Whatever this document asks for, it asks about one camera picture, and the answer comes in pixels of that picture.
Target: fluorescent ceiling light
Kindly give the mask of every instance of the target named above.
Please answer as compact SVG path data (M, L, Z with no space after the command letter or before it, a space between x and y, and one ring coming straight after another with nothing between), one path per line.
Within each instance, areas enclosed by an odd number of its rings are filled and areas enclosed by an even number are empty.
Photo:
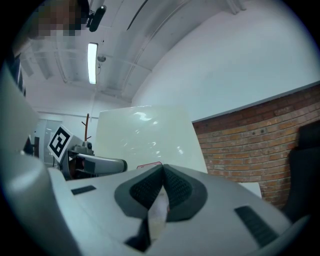
M95 85L97 83L97 73L96 73L96 59L98 53L98 44L89 43L88 44L88 73L89 73L89 82L90 84Z

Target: red label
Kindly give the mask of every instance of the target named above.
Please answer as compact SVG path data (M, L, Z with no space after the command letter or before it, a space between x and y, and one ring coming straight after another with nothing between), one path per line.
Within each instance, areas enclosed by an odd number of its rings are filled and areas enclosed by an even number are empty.
M143 167L150 167L150 166L157 166L157 165L162 165L161 162L152 162L152 163L147 163L143 165L139 165L137 169L143 168Z

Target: dark ceiling fixture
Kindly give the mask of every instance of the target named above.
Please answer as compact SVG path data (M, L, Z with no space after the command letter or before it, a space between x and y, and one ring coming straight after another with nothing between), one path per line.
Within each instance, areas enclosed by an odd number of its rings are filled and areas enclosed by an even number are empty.
M98 59L98 62L103 63L107 60L107 57L104 56L103 54L100 54L97 59Z
M105 15L107 11L107 7L105 5L102 5L99 7L96 12L90 10L89 13L89 20L88 23L86 24L86 27L89 28L90 32L95 32L97 31L99 24Z

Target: black slot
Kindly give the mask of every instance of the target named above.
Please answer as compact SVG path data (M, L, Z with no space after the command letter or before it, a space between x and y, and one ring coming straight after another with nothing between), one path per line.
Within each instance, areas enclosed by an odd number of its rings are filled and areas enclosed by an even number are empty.
M126 242L126 245L135 248L140 252L145 252L151 245L148 218L146 217L139 228L136 236L130 237Z
M89 192L92 190L96 190L96 188L94 186L90 185L90 186L84 186L84 187L72 189L71 192L74 195L79 195L79 194L86 193L86 192Z
M242 206L234 211L261 248L278 237L277 233L250 206Z

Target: black rubber pad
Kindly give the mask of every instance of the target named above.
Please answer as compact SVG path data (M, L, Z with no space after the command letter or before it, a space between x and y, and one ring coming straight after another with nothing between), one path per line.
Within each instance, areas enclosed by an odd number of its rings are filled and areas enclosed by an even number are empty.
M208 192L197 179L164 164L163 186L169 198L170 211L166 222L179 222L193 218L205 205Z
M250 206L242 206L234 211L260 247L266 246L278 237L277 233Z
M114 199L125 215L142 220L147 217L162 187L162 169L162 165L156 165L115 189Z
M96 190L96 188L94 186L90 185L90 186L84 186L84 187L72 189L71 192L74 195L79 195L79 194L86 193L86 192L89 192L92 190Z

